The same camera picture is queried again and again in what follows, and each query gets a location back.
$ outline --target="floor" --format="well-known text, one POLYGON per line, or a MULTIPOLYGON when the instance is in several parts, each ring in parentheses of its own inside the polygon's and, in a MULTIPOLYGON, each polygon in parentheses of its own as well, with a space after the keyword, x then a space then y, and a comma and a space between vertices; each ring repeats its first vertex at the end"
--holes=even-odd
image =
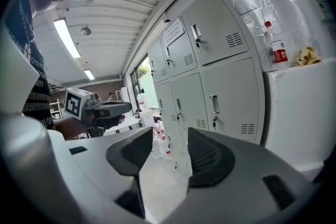
POLYGON ((147 222, 161 223, 186 196, 188 177, 172 161, 150 155, 140 171, 140 186, 147 222))

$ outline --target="red label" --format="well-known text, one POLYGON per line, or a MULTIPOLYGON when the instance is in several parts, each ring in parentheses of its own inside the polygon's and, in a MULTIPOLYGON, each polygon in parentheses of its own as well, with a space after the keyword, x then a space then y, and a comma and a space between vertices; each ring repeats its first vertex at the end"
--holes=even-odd
POLYGON ((286 50, 276 50, 274 52, 275 63, 286 62, 288 61, 286 50))

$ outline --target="corrugated ceiling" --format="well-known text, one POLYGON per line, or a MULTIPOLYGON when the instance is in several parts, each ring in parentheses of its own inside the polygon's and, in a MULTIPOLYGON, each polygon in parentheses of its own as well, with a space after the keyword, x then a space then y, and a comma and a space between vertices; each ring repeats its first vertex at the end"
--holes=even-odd
MULTIPOLYGON (((118 75, 133 43, 151 11, 160 0, 70 0, 57 7, 65 17, 81 54, 80 64, 96 78, 118 75), (80 28, 88 26, 90 36, 80 28)), ((54 83, 66 84, 85 79, 81 68, 69 59, 53 25, 44 14, 34 18, 37 44, 45 58, 46 74, 54 83)))

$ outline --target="necklace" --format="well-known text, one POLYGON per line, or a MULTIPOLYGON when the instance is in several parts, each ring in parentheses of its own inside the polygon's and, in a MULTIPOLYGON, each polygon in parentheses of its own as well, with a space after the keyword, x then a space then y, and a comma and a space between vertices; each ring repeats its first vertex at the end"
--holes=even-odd
POLYGON ((25 12, 23 10, 22 0, 19 0, 19 10, 20 10, 21 19, 22 19, 22 23, 23 23, 23 26, 24 26, 24 29, 25 29, 25 35, 26 35, 26 39, 27 39, 27 43, 25 44, 25 49, 24 49, 24 55, 27 57, 28 61, 30 62, 30 55, 31 55, 30 44, 35 41, 36 36, 35 36, 34 31, 33 31, 33 27, 29 23, 29 21, 28 21, 28 19, 26 17, 26 14, 25 14, 25 12), (28 30, 33 35, 32 39, 29 38, 28 30))

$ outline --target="shirt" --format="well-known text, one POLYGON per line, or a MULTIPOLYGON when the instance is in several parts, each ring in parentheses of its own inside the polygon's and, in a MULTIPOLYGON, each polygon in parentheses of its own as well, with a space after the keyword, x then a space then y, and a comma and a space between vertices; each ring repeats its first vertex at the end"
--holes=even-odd
MULTIPOLYGON (((22 10, 29 24, 33 28, 33 18, 31 16, 29 0, 21 0, 22 10)), ((19 0, 13 6, 11 12, 6 19, 8 32, 14 43, 19 47, 21 52, 27 57, 30 64, 40 74, 36 81, 28 99, 24 105, 23 113, 39 120, 47 129, 55 130, 53 119, 50 114, 50 90, 47 81, 47 76, 44 71, 44 61, 41 53, 38 51, 35 41, 29 43, 27 41, 24 19, 20 13, 19 0)), ((32 40, 33 33, 26 23, 29 40, 32 40)))

